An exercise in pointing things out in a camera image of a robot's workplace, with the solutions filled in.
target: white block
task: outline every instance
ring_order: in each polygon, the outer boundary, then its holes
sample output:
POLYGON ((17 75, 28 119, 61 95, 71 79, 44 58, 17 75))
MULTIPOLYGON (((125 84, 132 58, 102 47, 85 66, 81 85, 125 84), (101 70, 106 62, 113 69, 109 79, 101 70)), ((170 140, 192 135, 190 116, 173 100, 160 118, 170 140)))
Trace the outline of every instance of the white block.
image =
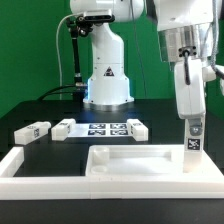
POLYGON ((28 143, 46 135, 51 127, 50 122, 36 122, 14 132, 15 144, 27 145, 28 143))
POLYGON ((148 141, 148 128, 138 119, 128 119, 127 128, 136 141, 148 141))
POLYGON ((64 141, 68 134, 75 129, 75 119, 63 119, 51 129, 53 141, 64 141))

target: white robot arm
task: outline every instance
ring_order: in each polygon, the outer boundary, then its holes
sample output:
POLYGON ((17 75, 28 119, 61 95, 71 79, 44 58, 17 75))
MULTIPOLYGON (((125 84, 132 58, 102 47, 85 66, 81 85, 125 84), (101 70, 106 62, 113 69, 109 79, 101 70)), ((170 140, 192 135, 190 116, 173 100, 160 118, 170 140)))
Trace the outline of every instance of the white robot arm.
MULTIPOLYGON (((204 82, 215 79, 208 57, 213 53, 214 0, 146 0, 157 21, 162 61, 174 64, 178 114, 185 119, 185 165, 200 163, 205 129, 204 82)), ((218 15, 224 12, 216 0, 218 15)))
POLYGON ((92 24, 93 74, 88 80, 84 105, 111 111, 134 101, 130 96, 129 79, 124 74, 124 43, 110 30, 108 22, 138 18, 144 1, 70 0, 70 7, 74 14, 80 15, 80 23, 92 24))

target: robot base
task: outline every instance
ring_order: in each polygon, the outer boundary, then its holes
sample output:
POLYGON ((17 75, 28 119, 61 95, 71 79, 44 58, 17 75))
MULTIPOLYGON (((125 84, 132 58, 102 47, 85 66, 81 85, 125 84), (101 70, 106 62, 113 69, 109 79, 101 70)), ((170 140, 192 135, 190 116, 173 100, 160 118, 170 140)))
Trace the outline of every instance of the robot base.
POLYGON ((118 111, 128 108, 133 108, 134 106, 134 98, 131 98, 128 102, 119 104, 119 105, 100 105, 89 102, 89 100, 83 100, 84 108, 91 110, 100 110, 100 111, 118 111))

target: logo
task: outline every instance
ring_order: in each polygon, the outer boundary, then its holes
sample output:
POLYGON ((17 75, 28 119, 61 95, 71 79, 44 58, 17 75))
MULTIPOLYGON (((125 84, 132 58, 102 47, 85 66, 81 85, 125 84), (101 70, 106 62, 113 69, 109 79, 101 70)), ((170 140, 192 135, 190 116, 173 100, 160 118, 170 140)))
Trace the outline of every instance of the logo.
POLYGON ((104 73, 104 76, 114 76, 114 73, 113 73, 111 67, 109 67, 107 69, 107 71, 104 73))
POLYGON ((111 129, 127 129, 126 124, 110 124, 111 129))
POLYGON ((27 128, 28 128, 28 129, 35 129, 36 126, 32 126, 32 125, 30 125, 30 126, 28 126, 27 128))
POLYGON ((94 136, 106 135, 106 131, 105 130, 90 130, 88 132, 88 135, 94 135, 94 136))
POLYGON ((90 124, 89 129, 105 129, 106 124, 90 124))
POLYGON ((134 123, 133 126, 141 126, 141 123, 134 123))
POLYGON ((40 130, 39 128, 34 130, 34 138, 38 138, 40 136, 40 130))
POLYGON ((200 139, 188 139, 188 146, 189 150, 200 150, 201 141, 200 139))
POLYGON ((110 131, 111 135, 128 135, 128 131, 127 130, 112 130, 110 131))

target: black cable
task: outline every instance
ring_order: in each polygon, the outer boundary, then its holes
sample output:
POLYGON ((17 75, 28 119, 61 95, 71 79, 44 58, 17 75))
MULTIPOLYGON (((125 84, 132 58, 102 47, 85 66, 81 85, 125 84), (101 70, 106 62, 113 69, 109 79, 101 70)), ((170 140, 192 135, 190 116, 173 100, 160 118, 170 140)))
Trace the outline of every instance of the black cable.
POLYGON ((138 44, 137 29, 136 29, 135 18, 134 18, 133 0, 131 0, 130 3, 131 3, 131 13, 132 13, 133 28, 134 28, 135 44, 136 44, 136 49, 137 49, 137 52, 138 52, 139 62, 140 62, 141 71, 142 71, 142 78, 143 78, 143 84, 144 84, 145 98, 147 98, 147 88, 146 88, 146 81, 145 81, 145 73, 144 73, 144 68, 143 68, 142 56, 141 56, 141 53, 140 53, 140 47, 139 47, 139 44, 138 44))
POLYGON ((66 93, 70 93, 70 94, 73 94, 74 92, 55 92, 55 93, 48 93, 48 94, 45 94, 41 97, 38 98, 39 101, 42 101, 45 97, 47 96, 51 96, 51 95, 57 95, 57 94, 66 94, 66 93))
POLYGON ((59 86, 59 87, 56 87, 54 89, 51 89, 51 90, 47 91, 45 94, 43 94, 42 96, 40 96, 37 100, 42 100, 42 99, 45 98, 45 96, 48 96, 48 95, 50 95, 50 93, 53 93, 57 90, 71 88, 71 87, 76 87, 76 84, 64 85, 64 86, 59 86))
POLYGON ((183 52, 183 55, 184 55, 184 70, 185 70, 185 83, 188 86, 191 84, 190 74, 189 74, 189 65, 188 65, 189 54, 190 53, 188 51, 183 52))

